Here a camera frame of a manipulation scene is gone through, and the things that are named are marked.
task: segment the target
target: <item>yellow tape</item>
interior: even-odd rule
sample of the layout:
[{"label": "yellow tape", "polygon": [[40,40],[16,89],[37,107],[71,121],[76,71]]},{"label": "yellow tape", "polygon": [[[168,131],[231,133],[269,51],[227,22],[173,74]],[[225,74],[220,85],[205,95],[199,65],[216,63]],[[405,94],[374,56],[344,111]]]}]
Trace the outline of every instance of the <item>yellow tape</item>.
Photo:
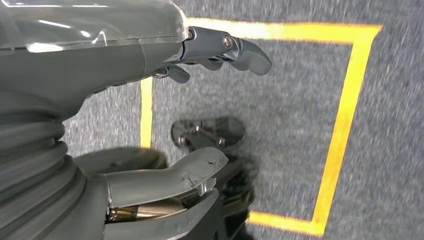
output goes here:
[{"label": "yellow tape", "polygon": [[228,32],[246,39],[284,41],[311,41],[353,44],[369,42],[377,35],[382,25],[359,25],[338,23],[266,23],[226,21],[208,18],[188,18],[188,24]]},{"label": "yellow tape", "polygon": [[265,212],[251,211],[246,222],[304,234],[316,232],[315,225],[312,224],[311,221],[284,217]]},{"label": "yellow tape", "polygon": [[152,91],[153,79],[151,77],[140,81],[141,87],[141,120],[140,120],[140,144],[142,148],[149,149],[152,142]]},{"label": "yellow tape", "polygon": [[[330,214],[371,45],[383,26],[314,22],[254,23],[207,18],[189,18],[188,21],[191,26],[221,30],[240,38],[352,45],[352,52],[312,220],[295,219],[255,211],[250,213],[250,217],[247,220],[248,223],[252,224],[322,236]],[[149,83],[143,83],[143,81],[141,81],[141,146],[150,147],[152,134],[152,81],[150,80]]]}]

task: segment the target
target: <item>gray carpet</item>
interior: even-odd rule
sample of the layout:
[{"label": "gray carpet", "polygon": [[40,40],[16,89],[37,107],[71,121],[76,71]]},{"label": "gray carpet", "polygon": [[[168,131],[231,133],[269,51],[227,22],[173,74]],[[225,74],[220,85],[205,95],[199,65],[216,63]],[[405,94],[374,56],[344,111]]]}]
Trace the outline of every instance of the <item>gray carpet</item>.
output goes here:
[{"label": "gray carpet", "polygon": [[[424,1],[175,0],[187,16],[261,22],[381,24],[374,40],[324,240],[420,240],[424,235]],[[247,127],[234,151],[260,173],[252,209],[310,219],[351,47],[254,41],[274,67],[263,77],[199,66],[181,85],[153,84],[152,146],[171,162],[173,121],[232,115]],[[140,86],[90,98],[67,122],[76,156],[140,143]],[[249,225],[258,240],[315,239]]]}]

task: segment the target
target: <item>robotic hand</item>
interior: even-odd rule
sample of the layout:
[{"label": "robotic hand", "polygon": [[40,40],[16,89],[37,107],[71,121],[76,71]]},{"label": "robotic hand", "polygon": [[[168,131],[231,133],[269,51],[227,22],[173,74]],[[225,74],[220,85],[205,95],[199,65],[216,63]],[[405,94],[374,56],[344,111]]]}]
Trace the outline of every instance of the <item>robotic hand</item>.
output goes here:
[{"label": "robotic hand", "polygon": [[233,239],[241,225],[228,221],[247,213],[225,212],[219,175],[237,167],[219,149],[164,168],[145,149],[73,160],[59,141],[92,94],[150,76],[185,83],[178,65],[225,62],[272,66],[249,41],[187,26],[168,0],[2,0],[0,239]]}]

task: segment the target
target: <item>yellow line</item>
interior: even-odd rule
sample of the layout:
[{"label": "yellow line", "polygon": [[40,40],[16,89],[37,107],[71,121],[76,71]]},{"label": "yellow line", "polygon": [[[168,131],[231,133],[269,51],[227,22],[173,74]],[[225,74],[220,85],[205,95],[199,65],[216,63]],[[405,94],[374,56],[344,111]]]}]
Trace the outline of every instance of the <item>yellow line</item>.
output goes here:
[{"label": "yellow line", "polygon": [[317,232],[315,225],[311,221],[256,211],[251,211],[249,215],[246,222],[250,224],[259,224],[303,234],[313,234]]},{"label": "yellow line", "polygon": [[[207,18],[189,18],[188,21],[191,26],[221,30],[240,38],[353,45],[312,221],[254,211],[248,219],[252,224],[322,236],[330,214],[371,45],[383,26],[314,22],[254,23]],[[150,148],[151,78],[141,81],[141,98],[141,146]]]},{"label": "yellow line", "polygon": [[368,42],[374,38],[382,25],[360,25],[339,23],[266,23],[226,21],[208,18],[189,18],[191,26],[215,29],[247,39],[267,39],[285,41],[311,41],[352,44]]},{"label": "yellow line", "polygon": [[331,210],[371,45],[372,40],[367,43],[355,43],[350,54],[321,186],[312,217],[312,221],[322,229],[322,233],[324,233]]},{"label": "yellow line", "polygon": [[152,90],[153,79],[151,77],[140,81],[141,87],[141,120],[140,120],[140,145],[149,149],[152,141]]}]

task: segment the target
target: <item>bolt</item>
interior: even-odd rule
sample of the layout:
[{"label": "bolt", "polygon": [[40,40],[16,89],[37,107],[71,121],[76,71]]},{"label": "bolt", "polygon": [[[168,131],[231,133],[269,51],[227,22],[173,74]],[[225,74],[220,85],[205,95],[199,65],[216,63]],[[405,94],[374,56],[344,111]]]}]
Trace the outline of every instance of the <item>bolt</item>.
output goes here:
[{"label": "bolt", "polygon": [[179,145],[186,144],[186,138],[184,136],[180,136],[177,141]]},{"label": "bolt", "polygon": [[230,49],[233,47],[233,40],[231,39],[231,36],[228,34],[224,34],[222,37],[222,44],[226,49]]},{"label": "bolt", "polygon": [[224,138],[222,138],[222,137],[220,137],[220,138],[218,139],[218,144],[219,144],[221,147],[224,147],[224,146],[225,146],[225,139],[224,139]]}]

